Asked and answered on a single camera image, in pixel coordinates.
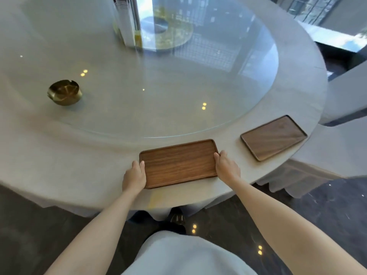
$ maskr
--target dark wooden tray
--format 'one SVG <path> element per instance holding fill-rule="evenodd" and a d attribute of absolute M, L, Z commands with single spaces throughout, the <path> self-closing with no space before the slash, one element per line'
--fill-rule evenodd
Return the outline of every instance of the dark wooden tray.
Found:
<path fill-rule="evenodd" d="M 306 138 L 307 134 L 288 115 L 241 134 L 241 139 L 258 161 L 264 161 Z"/>
<path fill-rule="evenodd" d="M 214 140 L 208 139 L 140 152 L 146 189 L 217 176 Z"/>

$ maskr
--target finger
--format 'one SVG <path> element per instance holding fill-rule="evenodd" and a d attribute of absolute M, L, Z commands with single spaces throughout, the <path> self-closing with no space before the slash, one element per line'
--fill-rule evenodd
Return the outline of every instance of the finger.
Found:
<path fill-rule="evenodd" d="M 145 162 L 142 161 L 139 164 L 141 172 L 145 175 Z"/>
<path fill-rule="evenodd" d="M 214 159 L 215 159 L 215 162 L 216 162 L 216 163 L 218 163 L 218 162 L 219 162 L 219 158 L 220 158 L 219 154 L 215 152 L 215 153 L 214 153 Z"/>
<path fill-rule="evenodd" d="M 136 167 L 138 167 L 138 166 L 139 166 L 139 163 L 138 163 L 136 160 L 134 160 L 134 161 L 132 162 L 131 166 L 132 166 L 133 168 L 136 168 Z"/>
<path fill-rule="evenodd" d="M 222 150 L 220 153 L 219 153 L 221 156 L 225 156 L 227 157 L 227 152 L 225 150 Z"/>

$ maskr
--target white shirt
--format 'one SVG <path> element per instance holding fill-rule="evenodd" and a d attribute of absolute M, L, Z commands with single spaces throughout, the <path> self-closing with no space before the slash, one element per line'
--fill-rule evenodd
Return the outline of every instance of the white shirt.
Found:
<path fill-rule="evenodd" d="M 149 237 L 123 275 L 257 275 L 236 255 L 198 236 L 160 231 Z"/>

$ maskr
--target dark marble floor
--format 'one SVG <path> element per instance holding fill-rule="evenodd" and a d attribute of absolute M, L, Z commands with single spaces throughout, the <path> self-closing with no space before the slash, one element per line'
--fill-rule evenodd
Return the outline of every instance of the dark marble floor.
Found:
<path fill-rule="evenodd" d="M 336 180 L 302 199 L 285 191 L 269 193 L 310 220 L 367 267 L 367 180 Z M 0 274 L 43 274 L 90 221 L 62 209 L 40 208 L 0 187 Z M 250 215 L 234 196 L 186 219 L 186 230 L 241 257 L 259 275 L 291 274 L 267 245 Z M 108 274 L 121 274 L 134 260 L 155 223 L 127 222 Z M 262 255 L 258 247 L 262 246 Z"/>

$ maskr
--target chair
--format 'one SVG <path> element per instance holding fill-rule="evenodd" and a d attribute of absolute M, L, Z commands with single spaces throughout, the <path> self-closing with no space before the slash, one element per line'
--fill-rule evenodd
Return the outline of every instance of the chair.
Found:
<path fill-rule="evenodd" d="M 328 92 L 320 124 L 367 108 L 367 61 L 328 83 Z"/>
<path fill-rule="evenodd" d="M 367 176 L 367 116 L 334 127 L 317 125 L 290 160 L 257 184 L 300 198 L 329 180 L 361 176 Z"/>

